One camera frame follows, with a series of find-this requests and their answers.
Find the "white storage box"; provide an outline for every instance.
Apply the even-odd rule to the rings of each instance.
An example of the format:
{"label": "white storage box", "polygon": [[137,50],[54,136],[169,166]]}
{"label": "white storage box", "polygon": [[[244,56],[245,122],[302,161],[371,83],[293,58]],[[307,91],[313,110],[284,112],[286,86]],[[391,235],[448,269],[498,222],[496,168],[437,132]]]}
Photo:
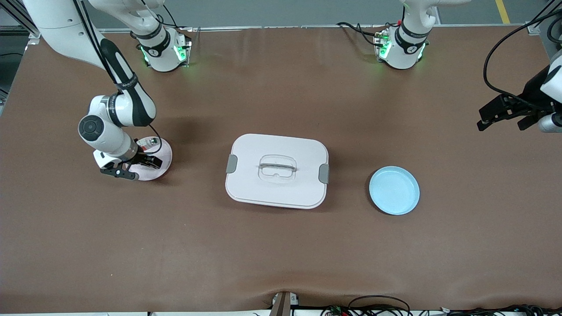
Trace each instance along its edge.
{"label": "white storage box", "polygon": [[328,150],[313,139],[246,134],[226,167],[226,191],[236,201],[313,209],[326,197]]}

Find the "gray floor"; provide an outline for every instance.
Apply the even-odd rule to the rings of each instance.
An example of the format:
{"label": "gray floor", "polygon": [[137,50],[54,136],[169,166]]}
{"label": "gray floor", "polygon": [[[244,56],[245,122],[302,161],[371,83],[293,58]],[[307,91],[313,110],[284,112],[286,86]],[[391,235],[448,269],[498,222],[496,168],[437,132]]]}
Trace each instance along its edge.
{"label": "gray floor", "polygon": [[[511,23],[530,20],[547,0],[503,0]],[[96,27],[122,29],[125,26],[86,2]],[[401,17],[402,6],[398,0],[166,0],[166,5],[182,26],[302,26],[333,25],[340,21],[362,24],[384,24]],[[171,22],[163,8],[156,10],[166,22]],[[495,0],[472,0],[457,7],[439,9],[443,24],[501,24]],[[14,21],[0,9],[0,26]],[[23,52],[25,37],[2,36],[0,54]],[[557,47],[546,43],[549,55]],[[0,88],[10,90],[19,56],[0,57]]]}

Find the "light blue plate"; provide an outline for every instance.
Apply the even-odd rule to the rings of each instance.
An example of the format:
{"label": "light blue plate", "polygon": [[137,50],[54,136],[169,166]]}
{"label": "light blue plate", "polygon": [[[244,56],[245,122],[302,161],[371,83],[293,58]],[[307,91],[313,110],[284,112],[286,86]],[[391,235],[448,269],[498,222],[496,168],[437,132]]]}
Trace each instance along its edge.
{"label": "light blue plate", "polygon": [[381,211],[403,215],[420,200],[420,187],[414,176],[403,168],[388,166],[377,170],[369,182],[371,199]]}

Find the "green indicator light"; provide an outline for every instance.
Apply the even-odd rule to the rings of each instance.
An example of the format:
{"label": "green indicator light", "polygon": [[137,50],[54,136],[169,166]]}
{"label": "green indicator light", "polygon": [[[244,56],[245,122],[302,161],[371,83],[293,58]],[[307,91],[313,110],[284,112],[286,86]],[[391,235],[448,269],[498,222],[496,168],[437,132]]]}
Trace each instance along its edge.
{"label": "green indicator light", "polygon": [[388,51],[390,51],[391,48],[391,41],[388,40],[383,47],[380,48],[380,57],[381,58],[386,58],[388,56]]}
{"label": "green indicator light", "polygon": [[174,48],[176,50],[176,55],[178,55],[178,59],[180,61],[184,61],[186,59],[185,50],[182,47],[177,46],[174,46]]}
{"label": "green indicator light", "polygon": [[418,55],[418,60],[420,60],[421,55],[423,54],[423,49],[425,48],[425,43],[420,48],[420,54]]}
{"label": "green indicator light", "polygon": [[144,48],[142,48],[142,46],[140,47],[140,51],[142,52],[142,55],[144,56],[144,61],[149,64],[150,62],[148,61],[148,57],[146,56],[146,52],[144,51]]}

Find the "brown tablecloth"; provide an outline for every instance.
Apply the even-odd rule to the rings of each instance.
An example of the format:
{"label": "brown tablecloth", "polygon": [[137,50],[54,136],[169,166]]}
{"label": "brown tablecloth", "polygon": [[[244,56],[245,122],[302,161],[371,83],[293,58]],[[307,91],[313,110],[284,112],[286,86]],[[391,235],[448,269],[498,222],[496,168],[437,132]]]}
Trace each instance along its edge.
{"label": "brown tablecloth", "polygon": [[[100,174],[78,136],[92,97],[115,91],[104,71],[29,47],[0,118],[0,312],[259,309],[280,290],[301,304],[387,294],[415,309],[561,305],[562,138],[515,121],[476,127],[496,95],[484,58],[511,29],[436,28],[405,71],[341,29],[196,34],[190,67],[172,73],[144,67],[127,34],[108,35],[174,150],[149,183]],[[521,32],[490,80],[519,93],[547,63]],[[231,200],[226,161],[246,133],[324,143],[324,203]],[[387,165],[419,182],[407,215],[369,201],[368,179]]]}

